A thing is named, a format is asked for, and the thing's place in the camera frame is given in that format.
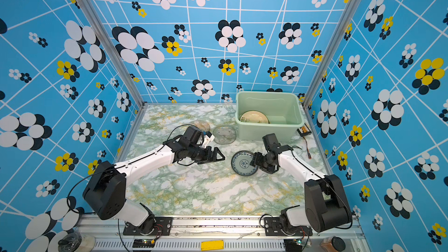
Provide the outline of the blue patterned plate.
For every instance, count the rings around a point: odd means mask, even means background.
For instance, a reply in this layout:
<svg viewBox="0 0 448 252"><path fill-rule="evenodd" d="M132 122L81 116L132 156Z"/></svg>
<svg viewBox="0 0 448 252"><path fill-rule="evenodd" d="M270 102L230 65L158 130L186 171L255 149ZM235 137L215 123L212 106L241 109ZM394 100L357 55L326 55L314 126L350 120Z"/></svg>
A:
<svg viewBox="0 0 448 252"><path fill-rule="evenodd" d="M231 167L235 173L240 176L252 176L254 175L259 167L252 166L251 162L254 159L254 154L248 150L241 150L235 153L231 160Z"/></svg>

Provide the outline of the greenish clear glass plate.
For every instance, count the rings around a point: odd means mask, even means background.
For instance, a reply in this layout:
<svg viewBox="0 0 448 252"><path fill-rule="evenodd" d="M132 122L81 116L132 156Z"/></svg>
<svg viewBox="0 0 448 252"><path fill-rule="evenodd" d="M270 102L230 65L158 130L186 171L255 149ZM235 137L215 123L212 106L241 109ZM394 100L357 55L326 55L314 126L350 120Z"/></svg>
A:
<svg viewBox="0 0 448 252"><path fill-rule="evenodd" d="M231 144L236 140L236 129L232 125L220 124L212 130L214 142L219 145Z"/></svg>

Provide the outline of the beige bamboo pattern plate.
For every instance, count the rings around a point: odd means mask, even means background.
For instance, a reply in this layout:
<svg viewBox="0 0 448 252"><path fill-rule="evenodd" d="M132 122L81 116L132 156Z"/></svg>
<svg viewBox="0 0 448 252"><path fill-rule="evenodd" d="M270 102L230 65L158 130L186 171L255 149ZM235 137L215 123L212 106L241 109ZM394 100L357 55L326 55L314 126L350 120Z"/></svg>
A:
<svg viewBox="0 0 448 252"><path fill-rule="evenodd" d="M243 123L256 123L256 124L269 124L270 123L268 117L265 114L263 114L262 112L254 111L254 110L243 113L240 116L239 121L241 121Z"/></svg>

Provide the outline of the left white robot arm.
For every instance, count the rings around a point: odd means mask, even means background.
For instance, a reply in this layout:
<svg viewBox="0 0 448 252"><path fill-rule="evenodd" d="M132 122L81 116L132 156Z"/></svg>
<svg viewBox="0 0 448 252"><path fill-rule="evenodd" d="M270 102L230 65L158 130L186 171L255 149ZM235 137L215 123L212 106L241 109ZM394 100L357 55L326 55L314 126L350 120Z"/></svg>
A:
<svg viewBox="0 0 448 252"><path fill-rule="evenodd" d="M225 160L219 148L209 145L214 140L210 132L204 133L193 125L186 128L182 135L169 137L134 159L115 164L102 162L89 176L82 195L93 212L101 220L121 220L141 235L152 233L156 226L154 214L147 206L127 199L127 188L150 172L184 159L198 165Z"/></svg>

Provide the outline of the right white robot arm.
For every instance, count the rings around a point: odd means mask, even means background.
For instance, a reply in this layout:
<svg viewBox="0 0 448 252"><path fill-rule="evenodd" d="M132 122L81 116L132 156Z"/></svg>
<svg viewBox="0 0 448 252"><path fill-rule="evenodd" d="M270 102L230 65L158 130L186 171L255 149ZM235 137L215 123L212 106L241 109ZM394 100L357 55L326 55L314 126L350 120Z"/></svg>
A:
<svg viewBox="0 0 448 252"><path fill-rule="evenodd" d="M345 229L346 224L351 228L353 217L338 176L326 175L295 156L293 147L281 145L275 134L264 136L262 141L267 153L256 152L251 165L268 174L283 169L303 184L304 206L286 208L279 216L286 235L295 234L303 226L316 232Z"/></svg>

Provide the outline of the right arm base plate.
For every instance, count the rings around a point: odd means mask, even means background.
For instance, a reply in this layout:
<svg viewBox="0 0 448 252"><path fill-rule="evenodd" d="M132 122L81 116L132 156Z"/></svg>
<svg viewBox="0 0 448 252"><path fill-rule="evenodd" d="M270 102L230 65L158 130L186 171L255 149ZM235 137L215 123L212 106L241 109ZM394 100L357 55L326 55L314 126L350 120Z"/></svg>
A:
<svg viewBox="0 0 448 252"><path fill-rule="evenodd" d="M284 228L279 217L272 217L270 215L267 215L262 217L259 223L265 230L266 236L290 236L299 238L313 236L313 231L308 226L297 226L293 227L292 229Z"/></svg>

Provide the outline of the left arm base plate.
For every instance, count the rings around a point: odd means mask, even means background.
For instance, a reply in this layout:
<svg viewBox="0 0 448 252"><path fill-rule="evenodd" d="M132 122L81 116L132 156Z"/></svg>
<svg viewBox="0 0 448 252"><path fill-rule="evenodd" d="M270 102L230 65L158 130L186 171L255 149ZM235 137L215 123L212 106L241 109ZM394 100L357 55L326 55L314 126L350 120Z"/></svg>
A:
<svg viewBox="0 0 448 252"><path fill-rule="evenodd" d="M172 228L172 217L150 217L140 226L125 223L125 236L169 236Z"/></svg>

